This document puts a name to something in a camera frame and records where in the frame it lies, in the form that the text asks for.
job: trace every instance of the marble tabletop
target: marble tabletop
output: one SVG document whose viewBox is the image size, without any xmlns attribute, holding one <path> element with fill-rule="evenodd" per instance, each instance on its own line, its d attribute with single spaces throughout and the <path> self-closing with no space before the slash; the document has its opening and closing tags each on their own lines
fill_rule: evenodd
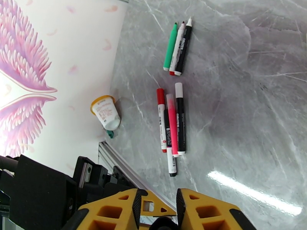
<svg viewBox="0 0 307 230">
<path fill-rule="evenodd" d="M 185 71 L 162 69 L 174 22 L 193 17 Z M 258 230 L 306 229 L 307 0 L 130 0 L 108 142 L 175 202 L 187 187 L 239 206 Z M 169 177 L 156 89 L 185 94 L 187 153 Z"/>
</svg>

